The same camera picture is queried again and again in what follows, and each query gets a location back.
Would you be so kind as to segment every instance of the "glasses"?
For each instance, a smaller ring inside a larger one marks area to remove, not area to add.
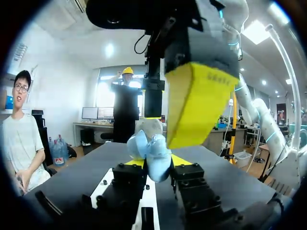
[[[16,84],[15,85],[15,89],[19,92],[20,91],[20,89],[21,89],[21,91],[23,92],[23,93],[26,93],[26,92],[28,92],[28,88],[27,87],[25,87],[25,86],[21,86],[21,85],[18,85],[18,84]]]

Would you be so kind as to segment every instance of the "young man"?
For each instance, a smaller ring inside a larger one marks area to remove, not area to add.
[[[44,170],[44,147],[33,116],[26,115],[22,106],[31,84],[26,70],[17,74],[12,90],[13,113],[3,121],[4,155],[15,185],[26,193],[50,178]]]
[[[131,67],[125,68],[122,73],[123,85],[112,84],[120,75],[121,72],[118,72],[115,77],[108,80],[111,90],[115,92],[113,141],[127,143],[134,134],[135,121],[139,119],[138,95],[142,93],[140,89],[129,87],[133,79]]]

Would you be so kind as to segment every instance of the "white t-shirt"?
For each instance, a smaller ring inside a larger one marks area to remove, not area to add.
[[[28,169],[36,152],[44,148],[34,117],[24,114],[17,120],[9,116],[2,126],[6,158],[11,161],[15,172]],[[41,164],[32,174],[27,190],[32,190],[49,178],[49,173]]]

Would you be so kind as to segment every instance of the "white bin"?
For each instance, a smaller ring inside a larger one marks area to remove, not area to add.
[[[234,154],[235,158],[238,160],[236,165],[238,168],[242,168],[248,165],[251,154],[247,152],[238,152]]]

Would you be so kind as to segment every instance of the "white strip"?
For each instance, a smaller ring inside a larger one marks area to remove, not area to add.
[[[105,174],[104,178],[100,181],[96,189],[91,194],[91,201],[92,201],[92,207],[97,208],[97,196],[101,196],[106,188],[110,185],[112,179],[114,179],[112,168],[110,168],[107,173]],[[146,190],[146,185],[144,187],[143,196],[140,200],[138,212],[135,219],[135,224],[132,226],[132,230],[140,230],[142,228],[142,213],[141,208],[142,207],[153,207],[153,223],[154,223],[154,229],[160,230],[160,224],[159,224],[159,216],[158,216],[158,206],[157,206],[157,198],[155,193],[155,182],[147,176],[146,184],[149,185],[149,190]]]

